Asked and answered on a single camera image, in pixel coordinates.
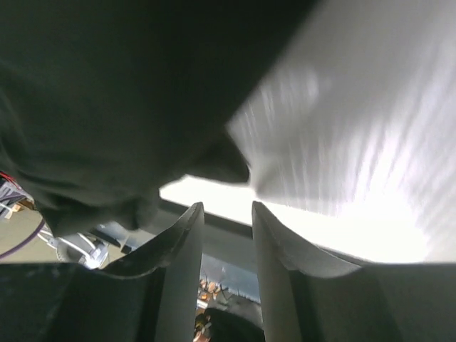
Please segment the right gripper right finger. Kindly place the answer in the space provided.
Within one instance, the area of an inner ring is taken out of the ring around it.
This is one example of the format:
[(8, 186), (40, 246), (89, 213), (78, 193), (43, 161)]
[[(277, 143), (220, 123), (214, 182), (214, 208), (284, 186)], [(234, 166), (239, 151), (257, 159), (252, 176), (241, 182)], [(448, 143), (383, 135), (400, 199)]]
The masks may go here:
[(328, 252), (252, 205), (268, 341), (453, 341), (454, 264), (379, 264)]

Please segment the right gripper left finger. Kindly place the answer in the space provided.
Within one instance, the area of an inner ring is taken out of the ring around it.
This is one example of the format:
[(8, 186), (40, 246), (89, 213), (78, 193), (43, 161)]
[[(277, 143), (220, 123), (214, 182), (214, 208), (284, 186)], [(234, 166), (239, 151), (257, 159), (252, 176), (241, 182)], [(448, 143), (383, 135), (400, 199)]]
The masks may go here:
[(204, 207), (101, 270), (2, 264), (3, 341), (191, 341)]

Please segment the black t shirt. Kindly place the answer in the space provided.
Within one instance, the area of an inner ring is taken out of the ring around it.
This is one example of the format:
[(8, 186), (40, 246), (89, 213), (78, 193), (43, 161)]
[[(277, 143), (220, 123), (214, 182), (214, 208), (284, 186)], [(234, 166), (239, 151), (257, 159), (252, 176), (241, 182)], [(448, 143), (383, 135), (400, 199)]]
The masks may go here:
[(1, 170), (53, 235), (149, 225), (162, 186), (249, 181), (227, 124), (315, 1), (3, 1)]

